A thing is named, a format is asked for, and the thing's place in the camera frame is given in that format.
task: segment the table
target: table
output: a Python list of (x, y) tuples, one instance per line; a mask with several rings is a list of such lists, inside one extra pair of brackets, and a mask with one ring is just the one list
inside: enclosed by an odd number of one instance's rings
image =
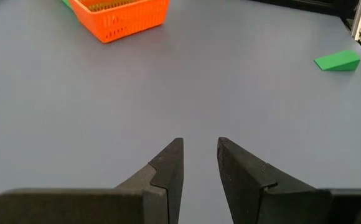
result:
[(114, 187), (185, 141), (179, 223), (232, 223), (226, 136), (314, 187), (361, 187), (361, 64), (337, 17), (250, 1), (173, 0), (166, 23), (101, 44), (60, 1), (0, 0), (0, 192)]

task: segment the orange basket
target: orange basket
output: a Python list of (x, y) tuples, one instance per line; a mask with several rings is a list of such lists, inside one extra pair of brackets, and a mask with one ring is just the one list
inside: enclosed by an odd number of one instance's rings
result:
[(69, 0), (78, 20), (103, 43), (164, 23), (169, 0)]

